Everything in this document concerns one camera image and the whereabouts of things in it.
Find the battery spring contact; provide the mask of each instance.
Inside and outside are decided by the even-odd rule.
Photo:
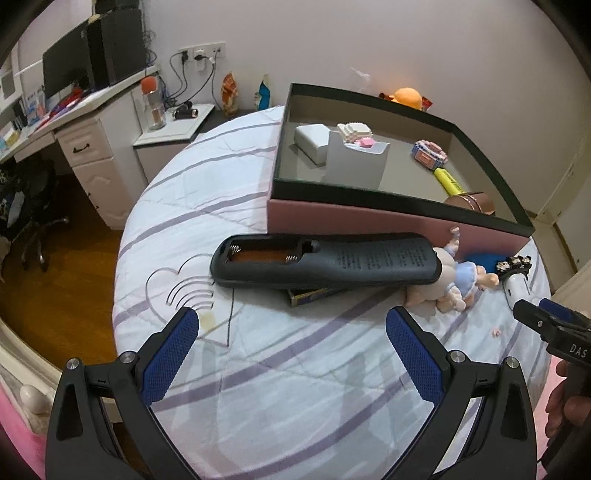
[[[240,253],[240,245],[230,245],[228,249],[228,257],[226,257],[226,262],[229,262],[232,259],[233,255]]]

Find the white bedside table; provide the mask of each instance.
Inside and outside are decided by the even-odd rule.
[[[134,143],[139,162],[150,183],[154,177],[199,133],[207,116],[213,110],[212,103],[193,105],[199,115],[184,120],[173,119],[173,111],[166,112],[166,125],[159,130],[148,130]]]

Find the plug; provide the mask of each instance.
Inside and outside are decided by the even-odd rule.
[[[203,71],[205,69],[205,59],[207,58],[205,56],[205,51],[204,50],[195,50],[193,52],[193,54],[195,55],[195,60],[197,61],[197,71]]]

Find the drawer handle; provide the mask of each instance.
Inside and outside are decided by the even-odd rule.
[[[92,203],[92,200],[90,200],[90,203],[95,208],[95,210],[98,210],[99,209],[99,206],[98,205],[95,205],[94,203]]]
[[[90,148],[90,144],[89,143],[87,143],[84,148],[81,148],[79,150],[76,147],[74,147],[74,150],[72,150],[72,153],[80,153],[80,152],[86,150],[87,148]]]

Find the bed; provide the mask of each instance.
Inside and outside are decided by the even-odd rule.
[[[198,311],[199,338],[152,408],[202,478],[379,479],[432,406],[385,334],[385,315],[403,292],[350,291],[293,308],[283,291],[226,290],[209,275],[222,240],[266,232],[281,117],[276,107],[199,136],[142,194],[116,270],[117,351],[137,351],[181,306]],[[535,298],[549,297],[533,241],[521,254],[532,257]],[[410,311],[474,361],[518,358],[537,404],[550,359],[539,335],[512,318],[502,290],[479,292],[464,313],[442,314],[431,303]],[[458,456],[477,407],[441,468]]]

